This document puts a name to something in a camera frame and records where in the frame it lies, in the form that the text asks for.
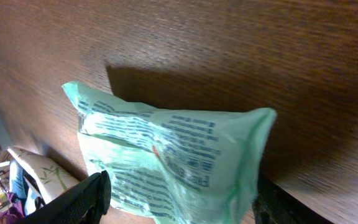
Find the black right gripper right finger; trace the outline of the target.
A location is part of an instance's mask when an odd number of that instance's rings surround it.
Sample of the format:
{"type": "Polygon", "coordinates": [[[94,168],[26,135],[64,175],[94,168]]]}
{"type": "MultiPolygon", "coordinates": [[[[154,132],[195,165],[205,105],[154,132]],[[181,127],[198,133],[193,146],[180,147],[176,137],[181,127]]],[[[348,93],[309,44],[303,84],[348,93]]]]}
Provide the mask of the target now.
{"type": "Polygon", "coordinates": [[[259,174],[252,203],[256,224],[333,224],[259,174]]]}

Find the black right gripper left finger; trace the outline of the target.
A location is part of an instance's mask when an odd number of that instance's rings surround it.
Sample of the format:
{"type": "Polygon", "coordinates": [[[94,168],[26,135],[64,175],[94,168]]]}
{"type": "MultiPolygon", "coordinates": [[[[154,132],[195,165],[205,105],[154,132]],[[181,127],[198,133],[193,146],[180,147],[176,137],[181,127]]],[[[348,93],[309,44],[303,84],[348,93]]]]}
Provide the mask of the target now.
{"type": "Polygon", "coordinates": [[[99,223],[110,208],[111,181],[107,171],[97,172],[18,224],[99,223]]]}

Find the white tube with gold cap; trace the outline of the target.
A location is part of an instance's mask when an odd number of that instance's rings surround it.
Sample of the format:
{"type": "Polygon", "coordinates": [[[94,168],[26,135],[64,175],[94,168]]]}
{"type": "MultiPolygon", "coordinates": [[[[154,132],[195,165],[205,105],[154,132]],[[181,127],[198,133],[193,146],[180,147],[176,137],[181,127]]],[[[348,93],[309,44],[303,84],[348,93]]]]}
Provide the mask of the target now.
{"type": "Polygon", "coordinates": [[[8,152],[36,181],[45,203],[80,183],[50,158],[17,147],[9,148],[8,152]]]}

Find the light green snack packet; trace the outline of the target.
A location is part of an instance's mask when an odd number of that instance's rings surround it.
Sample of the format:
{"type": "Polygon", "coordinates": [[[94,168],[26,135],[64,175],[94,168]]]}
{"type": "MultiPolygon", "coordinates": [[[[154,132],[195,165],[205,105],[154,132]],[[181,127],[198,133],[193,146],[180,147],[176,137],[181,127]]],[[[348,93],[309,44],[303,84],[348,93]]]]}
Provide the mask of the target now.
{"type": "Polygon", "coordinates": [[[275,110],[166,110],[78,81],[62,88],[78,112],[86,169],[109,174],[113,207],[156,223],[241,222],[275,110]]]}

